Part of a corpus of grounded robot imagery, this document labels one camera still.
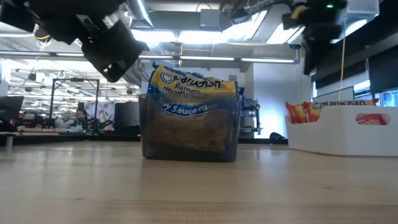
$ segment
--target wooden table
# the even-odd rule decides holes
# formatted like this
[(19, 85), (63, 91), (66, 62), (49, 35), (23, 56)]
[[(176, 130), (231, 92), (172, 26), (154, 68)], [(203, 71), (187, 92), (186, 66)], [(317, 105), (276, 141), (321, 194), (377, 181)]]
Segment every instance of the wooden table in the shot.
[(398, 223), (398, 159), (239, 148), (206, 163), (145, 160), (138, 142), (15, 146), (0, 223)]

